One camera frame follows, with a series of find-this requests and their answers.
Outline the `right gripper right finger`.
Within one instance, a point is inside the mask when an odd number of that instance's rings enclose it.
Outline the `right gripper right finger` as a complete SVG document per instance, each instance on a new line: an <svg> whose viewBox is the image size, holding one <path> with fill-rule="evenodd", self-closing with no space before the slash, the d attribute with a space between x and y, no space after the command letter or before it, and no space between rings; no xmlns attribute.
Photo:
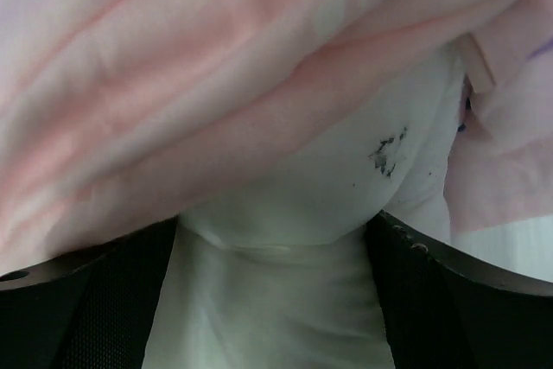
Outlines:
<svg viewBox="0 0 553 369"><path fill-rule="evenodd" d="M365 243L397 368L552 366L552 285L381 212Z"/></svg>

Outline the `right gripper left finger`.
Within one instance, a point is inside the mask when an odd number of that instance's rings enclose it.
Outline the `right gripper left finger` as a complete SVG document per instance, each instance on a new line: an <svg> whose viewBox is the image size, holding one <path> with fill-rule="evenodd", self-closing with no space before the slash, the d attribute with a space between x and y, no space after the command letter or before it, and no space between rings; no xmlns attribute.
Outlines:
<svg viewBox="0 0 553 369"><path fill-rule="evenodd" d="M1 277L1 367L139 368L176 221Z"/></svg>

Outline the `white pillow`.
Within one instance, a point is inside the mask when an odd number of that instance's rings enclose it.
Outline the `white pillow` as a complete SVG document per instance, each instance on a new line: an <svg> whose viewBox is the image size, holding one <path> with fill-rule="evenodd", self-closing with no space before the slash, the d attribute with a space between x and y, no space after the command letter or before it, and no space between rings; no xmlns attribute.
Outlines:
<svg viewBox="0 0 553 369"><path fill-rule="evenodd" d="M397 368L365 243L381 212L504 270L552 277L552 54L478 80L447 45L299 80L328 126L248 151L177 209L145 368Z"/></svg>

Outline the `purple princess print pillowcase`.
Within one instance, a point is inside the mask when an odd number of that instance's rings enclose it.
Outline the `purple princess print pillowcase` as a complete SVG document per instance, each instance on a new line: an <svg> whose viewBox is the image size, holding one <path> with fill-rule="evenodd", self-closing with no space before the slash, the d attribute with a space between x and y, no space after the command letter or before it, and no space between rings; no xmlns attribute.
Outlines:
<svg viewBox="0 0 553 369"><path fill-rule="evenodd" d="M1 0L1 271L552 213L552 0Z"/></svg>

